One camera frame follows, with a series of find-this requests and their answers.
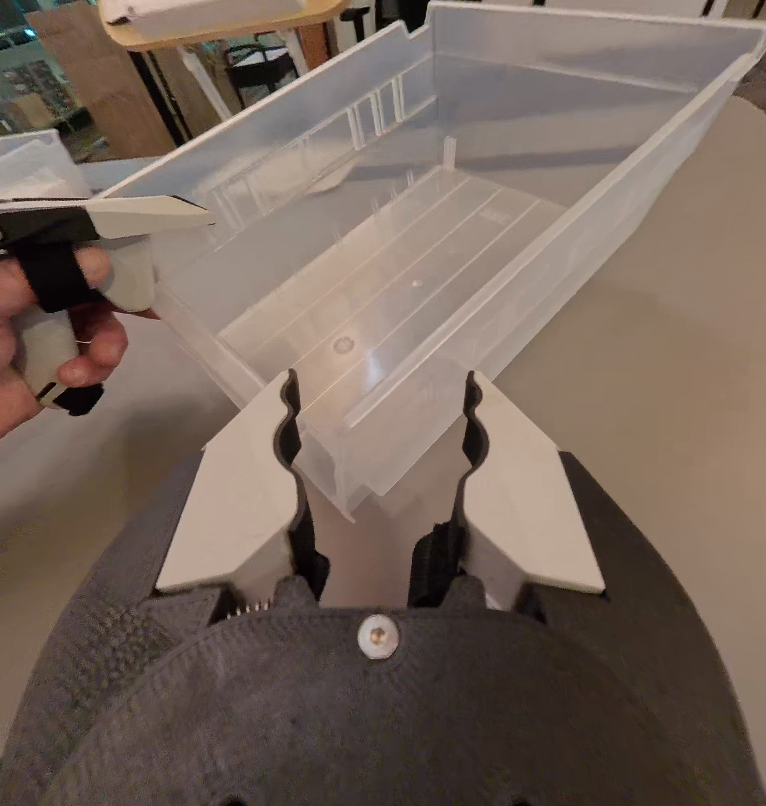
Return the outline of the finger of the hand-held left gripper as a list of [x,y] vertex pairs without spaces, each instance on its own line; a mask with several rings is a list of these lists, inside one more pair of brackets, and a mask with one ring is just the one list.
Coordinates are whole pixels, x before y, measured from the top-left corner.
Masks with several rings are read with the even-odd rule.
[[215,224],[206,208],[178,196],[96,197],[87,202],[87,214],[100,239],[137,238]]

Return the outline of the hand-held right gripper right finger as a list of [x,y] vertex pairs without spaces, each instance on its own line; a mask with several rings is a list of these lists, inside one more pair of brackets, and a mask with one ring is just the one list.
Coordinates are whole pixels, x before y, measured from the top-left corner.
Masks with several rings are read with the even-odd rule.
[[480,581],[494,610],[514,610],[532,585],[604,594],[556,444],[476,371],[466,379],[463,416],[469,468],[449,520],[413,550],[408,607],[438,607],[465,575]]

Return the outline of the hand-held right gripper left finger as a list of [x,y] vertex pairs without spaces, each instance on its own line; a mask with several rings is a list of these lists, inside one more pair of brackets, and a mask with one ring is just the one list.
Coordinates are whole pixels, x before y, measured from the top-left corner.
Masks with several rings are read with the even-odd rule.
[[229,589],[240,601],[270,601],[277,582],[304,579],[319,601],[329,559],[294,463],[301,450],[297,373],[282,371],[201,453],[156,591]]

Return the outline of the clear plastic bin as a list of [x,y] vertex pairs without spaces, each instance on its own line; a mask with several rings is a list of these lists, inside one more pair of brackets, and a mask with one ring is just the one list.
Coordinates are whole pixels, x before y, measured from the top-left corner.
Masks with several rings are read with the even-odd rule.
[[301,472],[385,495],[629,238],[766,22],[432,2],[104,196],[175,195],[154,304],[237,406],[280,372]]
[[0,137],[0,209],[66,207],[93,197],[56,131]]

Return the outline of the metal storage shelf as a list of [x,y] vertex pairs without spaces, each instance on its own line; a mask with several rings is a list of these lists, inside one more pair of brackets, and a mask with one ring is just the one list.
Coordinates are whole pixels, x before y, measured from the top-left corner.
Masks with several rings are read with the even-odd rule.
[[82,109],[63,69],[29,26],[0,30],[0,136],[69,127]]

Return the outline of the black metal cart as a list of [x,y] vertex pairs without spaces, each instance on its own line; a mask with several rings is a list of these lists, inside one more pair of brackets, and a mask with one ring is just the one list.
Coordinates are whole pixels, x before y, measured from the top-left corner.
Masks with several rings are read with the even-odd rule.
[[286,86],[299,77],[299,71],[285,44],[267,43],[261,38],[228,45],[222,56],[224,71],[233,89],[239,109],[247,108],[249,102],[261,99]]

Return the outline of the wooden instruction board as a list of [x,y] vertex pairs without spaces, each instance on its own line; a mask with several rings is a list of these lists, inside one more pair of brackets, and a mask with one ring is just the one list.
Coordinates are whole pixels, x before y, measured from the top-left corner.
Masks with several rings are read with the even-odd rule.
[[99,6],[101,2],[106,1],[97,1],[96,5],[105,32],[116,44],[133,52],[146,52],[156,48],[194,45],[219,39],[238,39],[257,33],[280,33],[289,28],[297,29],[300,26],[329,21],[350,4],[349,1],[305,1],[306,7],[303,10],[295,15],[279,18],[274,22],[266,19],[248,24],[247,26],[236,26],[230,29],[200,35],[176,36],[168,39],[150,39],[139,35],[136,31],[131,29],[130,26],[116,26],[106,23],[102,16],[102,8]]

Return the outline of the white instruction sheet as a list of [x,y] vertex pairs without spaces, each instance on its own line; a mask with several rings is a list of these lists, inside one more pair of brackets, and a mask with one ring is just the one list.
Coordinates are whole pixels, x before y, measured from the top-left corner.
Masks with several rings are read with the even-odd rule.
[[200,35],[272,22],[295,15],[305,1],[106,1],[99,3],[106,23],[127,25],[150,39]]

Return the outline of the brown wooden beam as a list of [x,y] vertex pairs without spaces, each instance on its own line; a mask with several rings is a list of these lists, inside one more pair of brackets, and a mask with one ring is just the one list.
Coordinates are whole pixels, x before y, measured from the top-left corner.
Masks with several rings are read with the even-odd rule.
[[329,36],[324,23],[298,27],[297,37],[309,71],[328,62]]

